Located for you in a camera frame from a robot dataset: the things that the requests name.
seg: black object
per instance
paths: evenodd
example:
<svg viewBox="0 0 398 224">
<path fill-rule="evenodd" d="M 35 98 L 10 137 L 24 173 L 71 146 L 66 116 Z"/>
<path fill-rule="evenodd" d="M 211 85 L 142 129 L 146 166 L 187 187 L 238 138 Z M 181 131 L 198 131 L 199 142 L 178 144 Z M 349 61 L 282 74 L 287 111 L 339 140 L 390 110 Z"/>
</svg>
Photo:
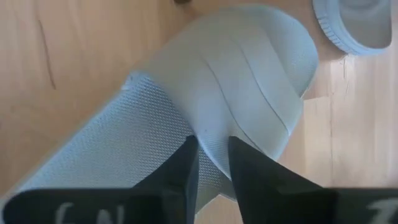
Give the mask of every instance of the black object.
<svg viewBox="0 0 398 224">
<path fill-rule="evenodd" d="M 193 223 L 198 141 L 185 143 L 131 189 L 30 190 L 4 207 L 6 224 Z"/>
<path fill-rule="evenodd" d="M 398 223 L 396 189 L 324 189 L 279 165 L 237 137 L 229 164 L 246 224 Z M 198 142 L 185 143 L 131 189 L 31 190 L 5 206 L 5 224 L 194 222 Z"/>
</svg>

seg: white shoe sole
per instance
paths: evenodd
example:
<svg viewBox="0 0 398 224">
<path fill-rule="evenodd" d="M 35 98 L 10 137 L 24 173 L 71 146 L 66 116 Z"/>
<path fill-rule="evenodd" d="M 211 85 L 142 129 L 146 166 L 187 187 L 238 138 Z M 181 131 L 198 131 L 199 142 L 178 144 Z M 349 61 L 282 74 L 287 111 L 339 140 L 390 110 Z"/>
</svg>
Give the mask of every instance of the white shoe sole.
<svg viewBox="0 0 398 224">
<path fill-rule="evenodd" d="M 332 41 L 340 50 L 354 55 L 371 55 L 383 52 L 390 45 L 391 38 L 386 38 L 382 40 L 382 42 L 377 43 L 382 47 L 366 46 L 356 40 L 350 34 L 348 28 L 345 26 L 345 23 L 340 13 L 339 0 L 313 0 L 312 3 L 320 27 L 324 31 L 325 35 L 329 38 L 329 40 Z M 380 10 L 377 13 L 385 14 L 389 12 L 386 12 L 385 10 Z M 391 23 L 391 20 L 385 20 L 383 22 Z M 372 30 L 363 30 L 364 35 L 374 35 L 374 33 L 371 32 Z"/>
</svg>

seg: wood grain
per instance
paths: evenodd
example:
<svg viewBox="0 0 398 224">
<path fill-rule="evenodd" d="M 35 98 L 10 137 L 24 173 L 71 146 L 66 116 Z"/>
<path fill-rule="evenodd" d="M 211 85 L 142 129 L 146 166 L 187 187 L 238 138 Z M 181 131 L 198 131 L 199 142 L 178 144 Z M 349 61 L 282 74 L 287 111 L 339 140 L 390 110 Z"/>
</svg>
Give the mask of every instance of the wood grain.
<svg viewBox="0 0 398 224">
<path fill-rule="evenodd" d="M 128 72 L 194 18 L 244 0 L 0 1 L 0 194 L 65 142 Z M 258 0 L 296 17 L 320 66 L 281 163 L 325 186 L 398 184 L 398 45 L 345 56 L 323 35 L 311 0 Z M 393 39 L 398 3 L 393 1 Z M 219 197 L 197 223 L 240 223 Z"/>
</svg>

